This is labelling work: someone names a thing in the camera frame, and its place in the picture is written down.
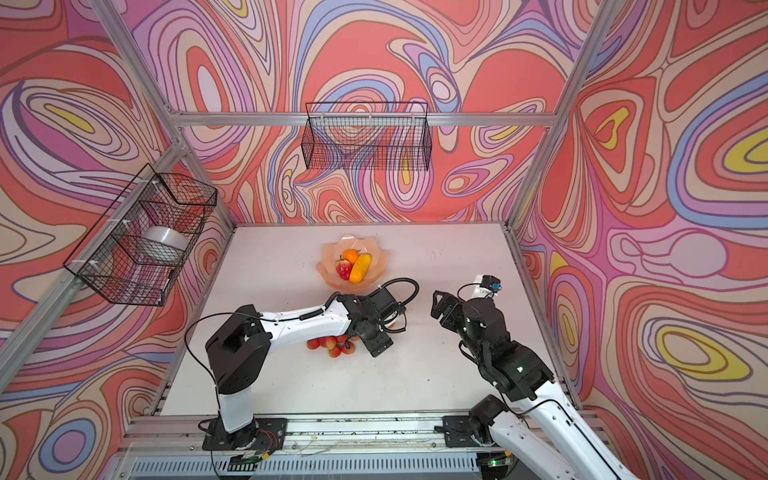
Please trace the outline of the peach plastic fruit bowl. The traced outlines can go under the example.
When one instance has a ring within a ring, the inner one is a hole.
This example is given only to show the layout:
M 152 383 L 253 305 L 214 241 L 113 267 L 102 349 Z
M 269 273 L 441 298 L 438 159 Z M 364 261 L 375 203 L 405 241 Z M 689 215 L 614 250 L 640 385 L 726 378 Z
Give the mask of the peach plastic fruit bowl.
M 374 287 L 383 279 L 388 252 L 373 237 L 345 235 L 336 243 L 322 246 L 316 264 L 325 284 L 342 292 L 358 292 Z

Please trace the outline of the small orange fake fruit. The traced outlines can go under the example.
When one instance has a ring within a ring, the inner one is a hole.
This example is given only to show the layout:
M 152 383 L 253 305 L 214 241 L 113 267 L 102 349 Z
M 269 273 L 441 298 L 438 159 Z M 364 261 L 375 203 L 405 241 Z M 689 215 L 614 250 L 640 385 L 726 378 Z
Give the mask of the small orange fake fruit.
M 351 266 L 354 266 L 358 259 L 359 253 L 356 250 L 348 249 L 342 254 L 342 260 L 348 262 Z

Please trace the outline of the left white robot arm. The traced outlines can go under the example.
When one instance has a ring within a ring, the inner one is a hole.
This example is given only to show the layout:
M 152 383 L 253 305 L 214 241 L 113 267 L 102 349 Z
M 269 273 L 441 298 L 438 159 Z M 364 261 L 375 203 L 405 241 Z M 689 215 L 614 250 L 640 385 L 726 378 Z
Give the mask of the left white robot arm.
M 414 299 L 398 301 L 385 286 L 368 295 L 332 294 L 325 303 L 288 312 L 259 312 L 252 304 L 232 312 L 205 344 L 219 406 L 218 420 L 228 434 L 254 425 L 252 384 L 269 353 L 314 339 L 357 337 L 376 358 L 404 331 L 393 323 Z

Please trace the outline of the red fake grape bunch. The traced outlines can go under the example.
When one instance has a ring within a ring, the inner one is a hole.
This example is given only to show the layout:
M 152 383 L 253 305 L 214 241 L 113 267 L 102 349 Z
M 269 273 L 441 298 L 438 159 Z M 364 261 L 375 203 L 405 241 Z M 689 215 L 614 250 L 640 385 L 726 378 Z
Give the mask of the red fake grape bunch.
M 341 355 L 353 355 L 359 340 L 356 336 L 327 336 L 307 340 L 306 347 L 309 350 L 325 349 L 331 358 L 338 358 Z

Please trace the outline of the silver tape roll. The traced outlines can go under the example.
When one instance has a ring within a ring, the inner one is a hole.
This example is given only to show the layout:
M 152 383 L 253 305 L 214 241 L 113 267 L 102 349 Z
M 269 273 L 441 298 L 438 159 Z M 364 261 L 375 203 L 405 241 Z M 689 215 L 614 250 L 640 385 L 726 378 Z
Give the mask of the silver tape roll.
M 179 231 L 165 226 L 152 226 L 142 235 L 141 248 L 151 260 L 161 264 L 181 261 L 189 245 L 188 238 Z

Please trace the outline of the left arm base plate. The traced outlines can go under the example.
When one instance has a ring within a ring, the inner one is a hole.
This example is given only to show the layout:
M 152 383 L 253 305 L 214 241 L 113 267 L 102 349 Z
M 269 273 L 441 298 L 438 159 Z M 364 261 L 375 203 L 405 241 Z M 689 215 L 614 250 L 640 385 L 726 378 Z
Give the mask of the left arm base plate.
M 250 424 L 228 433 L 220 417 L 204 419 L 198 429 L 205 434 L 205 451 L 257 451 L 271 453 L 281 450 L 285 441 L 288 419 L 254 417 Z

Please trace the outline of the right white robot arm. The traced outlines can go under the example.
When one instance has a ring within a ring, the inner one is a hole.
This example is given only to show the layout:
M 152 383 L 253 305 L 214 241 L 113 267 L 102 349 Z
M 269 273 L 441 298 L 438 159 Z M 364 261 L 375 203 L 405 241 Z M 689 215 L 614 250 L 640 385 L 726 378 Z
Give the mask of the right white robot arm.
M 463 300 L 435 291 L 431 316 L 460 338 L 460 351 L 498 394 L 469 414 L 481 444 L 492 443 L 541 479 L 634 479 L 568 400 L 546 363 L 513 340 L 492 292 Z

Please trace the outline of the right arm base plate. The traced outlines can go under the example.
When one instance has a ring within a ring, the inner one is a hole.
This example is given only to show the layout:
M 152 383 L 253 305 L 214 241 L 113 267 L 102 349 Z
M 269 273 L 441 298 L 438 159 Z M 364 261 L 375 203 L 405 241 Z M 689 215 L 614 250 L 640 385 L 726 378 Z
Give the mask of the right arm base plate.
M 469 415 L 446 415 L 434 427 L 448 448 L 495 447 L 489 427 L 479 418 Z

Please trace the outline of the aluminium front rail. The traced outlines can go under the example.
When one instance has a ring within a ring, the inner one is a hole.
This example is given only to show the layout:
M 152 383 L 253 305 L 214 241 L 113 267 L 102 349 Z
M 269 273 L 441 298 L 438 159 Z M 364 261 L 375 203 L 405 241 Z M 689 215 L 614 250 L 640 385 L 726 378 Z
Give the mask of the aluminium front rail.
M 445 416 L 466 410 L 415 412 L 285 414 L 281 454 L 442 452 L 444 436 L 435 431 Z M 121 452 L 198 453 L 209 415 L 146 416 L 132 421 L 119 444 Z

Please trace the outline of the yellow fake squash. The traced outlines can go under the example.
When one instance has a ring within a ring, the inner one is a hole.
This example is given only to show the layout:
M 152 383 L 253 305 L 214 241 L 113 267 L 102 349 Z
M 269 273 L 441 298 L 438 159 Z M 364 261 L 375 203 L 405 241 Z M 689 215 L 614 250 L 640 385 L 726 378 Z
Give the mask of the yellow fake squash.
M 349 281 L 353 284 L 359 284 L 368 273 L 370 265 L 372 263 L 372 257 L 368 253 L 359 255 L 357 263 L 353 266 Z

